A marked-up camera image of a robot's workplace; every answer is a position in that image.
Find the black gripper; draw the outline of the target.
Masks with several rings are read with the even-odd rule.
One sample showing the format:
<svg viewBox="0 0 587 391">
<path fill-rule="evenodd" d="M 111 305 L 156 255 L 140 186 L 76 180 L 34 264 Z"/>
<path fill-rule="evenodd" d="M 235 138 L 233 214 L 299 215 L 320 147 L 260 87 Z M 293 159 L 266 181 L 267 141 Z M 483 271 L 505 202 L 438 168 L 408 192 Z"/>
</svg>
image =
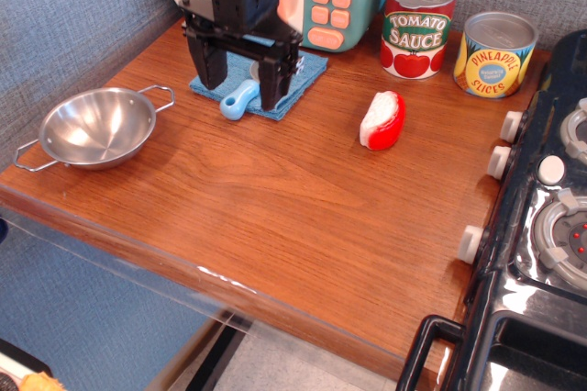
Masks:
<svg viewBox="0 0 587 391">
<path fill-rule="evenodd" d="M 212 21 L 182 9 L 188 48 L 205 88 L 227 79 L 227 55 L 258 62 L 261 108 L 271 111 L 289 93 L 298 71 L 302 35 L 277 13 L 279 0 L 212 0 Z"/>
</svg>

